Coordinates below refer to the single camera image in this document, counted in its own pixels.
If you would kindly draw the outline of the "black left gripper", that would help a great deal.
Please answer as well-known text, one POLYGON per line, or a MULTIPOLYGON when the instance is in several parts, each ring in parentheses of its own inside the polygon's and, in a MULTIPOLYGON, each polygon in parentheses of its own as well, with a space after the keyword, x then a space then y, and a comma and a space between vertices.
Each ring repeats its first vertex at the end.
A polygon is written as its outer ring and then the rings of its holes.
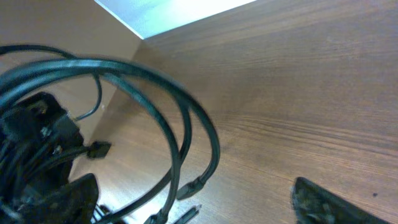
POLYGON ((36 93, 1 114, 1 197, 47 197, 81 185, 68 176, 84 150, 77 124, 47 92, 36 93))

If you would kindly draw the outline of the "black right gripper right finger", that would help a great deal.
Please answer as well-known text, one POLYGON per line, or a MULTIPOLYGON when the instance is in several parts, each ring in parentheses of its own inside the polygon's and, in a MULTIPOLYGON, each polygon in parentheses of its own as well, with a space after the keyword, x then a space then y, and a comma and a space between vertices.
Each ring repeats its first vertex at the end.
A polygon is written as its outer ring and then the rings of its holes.
POLYGON ((304 177, 291 191, 297 224, 388 224, 304 177))

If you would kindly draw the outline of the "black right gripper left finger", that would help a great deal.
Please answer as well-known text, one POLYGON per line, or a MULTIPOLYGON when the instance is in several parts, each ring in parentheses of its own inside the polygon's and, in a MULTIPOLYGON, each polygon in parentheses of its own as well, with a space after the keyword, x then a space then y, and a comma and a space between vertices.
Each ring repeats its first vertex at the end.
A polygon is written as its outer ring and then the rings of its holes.
POLYGON ((91 223, 98 196, 94 174, 65 185, 44 178, 26 186, 20 199, 12 201, 10 207, 18 218, 1 212, 1 223, 91 223))

